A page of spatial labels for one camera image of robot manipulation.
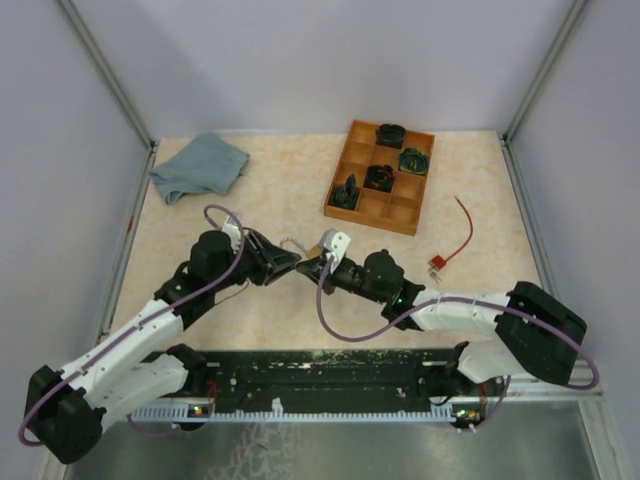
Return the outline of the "red cable lock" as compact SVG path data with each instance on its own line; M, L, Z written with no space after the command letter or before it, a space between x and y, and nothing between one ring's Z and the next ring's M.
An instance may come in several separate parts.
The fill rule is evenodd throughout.
M440 272L459 256L469 245L475 234L471 211L464 201L454 197L457 210L453 219L445 219L438 225L433 255L428 261L430 272Z

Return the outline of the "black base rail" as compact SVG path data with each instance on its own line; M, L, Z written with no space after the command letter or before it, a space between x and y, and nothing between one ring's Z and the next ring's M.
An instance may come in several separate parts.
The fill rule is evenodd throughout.
M278 389L389 387L429 397L499 396L502 380L474 383L453 368L453 348L200 350L203 372L169 397L218 398Z

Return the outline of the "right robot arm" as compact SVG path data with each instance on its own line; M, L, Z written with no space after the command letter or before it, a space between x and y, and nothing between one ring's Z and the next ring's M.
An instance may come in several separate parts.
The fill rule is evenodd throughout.
M446 372L448 387L458 395L470 395L487 380L520 373L578 387L571 375L584 353L586 323L531 282L519 281L510 291L493 295L448 294L407 280L385 249L369 254L361 265L324 253L295 269L315 283L318 298L344 290L382 305L387 325L360 336L333 329L318 307L321 325L339 341L363 343L393 328L477 335L458 346Z

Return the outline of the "wooden compartment tray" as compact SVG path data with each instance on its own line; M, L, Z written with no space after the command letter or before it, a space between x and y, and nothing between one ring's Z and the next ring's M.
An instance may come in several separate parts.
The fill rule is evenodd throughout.
M325 196L325 216L413 236L436 137L354 120Z

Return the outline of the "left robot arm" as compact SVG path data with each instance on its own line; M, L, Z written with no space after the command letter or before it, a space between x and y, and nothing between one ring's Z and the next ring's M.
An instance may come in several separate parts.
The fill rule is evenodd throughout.
M218 292L246 282L267 286L300 259L254 229L201 234L189 259L129 322L76 360L59 369L43 366L31 376L20 442L45 446L71 464L138 408L179 391L201 394L208 373L193 349L180 344L152 362L146 357L212 310Z

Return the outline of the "blue folded cloth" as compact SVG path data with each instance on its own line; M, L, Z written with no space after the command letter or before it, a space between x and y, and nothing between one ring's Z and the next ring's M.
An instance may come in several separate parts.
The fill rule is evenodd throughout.
M151 182L167 205L188 195L227 195L243 174L250 155L215 133L194 137L168 161L149 171Z

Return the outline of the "brass padlock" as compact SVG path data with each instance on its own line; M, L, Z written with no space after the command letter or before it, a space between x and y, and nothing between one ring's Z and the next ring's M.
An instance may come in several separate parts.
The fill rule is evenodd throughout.
M316 257L319 257L322 253L322 248L319 245L315 245L313 247L307 248L300 241L293 237L285 237L279 242L280 247L284 247L286 245L292 245L297 250L301 252L301 255L305 260L310 260Z

